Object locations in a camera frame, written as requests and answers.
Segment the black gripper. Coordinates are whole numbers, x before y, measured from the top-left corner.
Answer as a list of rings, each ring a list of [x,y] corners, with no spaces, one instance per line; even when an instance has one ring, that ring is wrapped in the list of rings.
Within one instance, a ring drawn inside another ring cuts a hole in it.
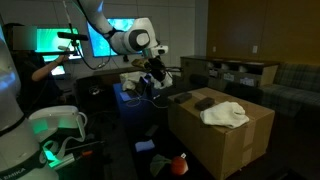
[[[156,80],[164,80],[166,76],[166,67],[164,63],[161,61],[161,59],[159,57],[149,59],[148,63],[148,68],[150,69],[151,75]]]

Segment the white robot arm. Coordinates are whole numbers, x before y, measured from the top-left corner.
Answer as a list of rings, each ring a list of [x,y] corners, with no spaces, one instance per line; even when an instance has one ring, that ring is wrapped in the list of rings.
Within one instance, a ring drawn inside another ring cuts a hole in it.
[[[151,21],[134,21],[127,31],[112,26],[103,13],[104,0],[72,0],[87,22],[120,55],[141,52],[155,59],[168,52],[156,39]],[[40,139],[17,102],[21,83],[5,39],[0,39],[0,174],[1,180],[59,180],[49,166]]]

